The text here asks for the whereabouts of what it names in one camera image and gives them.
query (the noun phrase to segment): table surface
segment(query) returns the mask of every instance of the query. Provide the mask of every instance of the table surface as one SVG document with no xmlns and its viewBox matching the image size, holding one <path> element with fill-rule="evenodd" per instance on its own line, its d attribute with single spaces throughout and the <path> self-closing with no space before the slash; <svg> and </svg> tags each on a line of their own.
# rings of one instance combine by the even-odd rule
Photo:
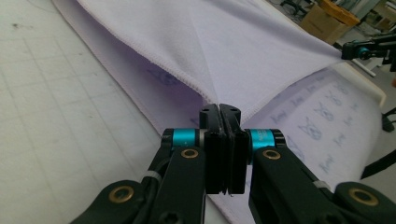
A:
<svg viewBox="0 0 396 224">
<path fill-rule="evenodd" d="M 67 223 L 140 180 L 160 136 L 51 1 L 1 1 L 0 30 L 0 223 Z"/>
</svg>

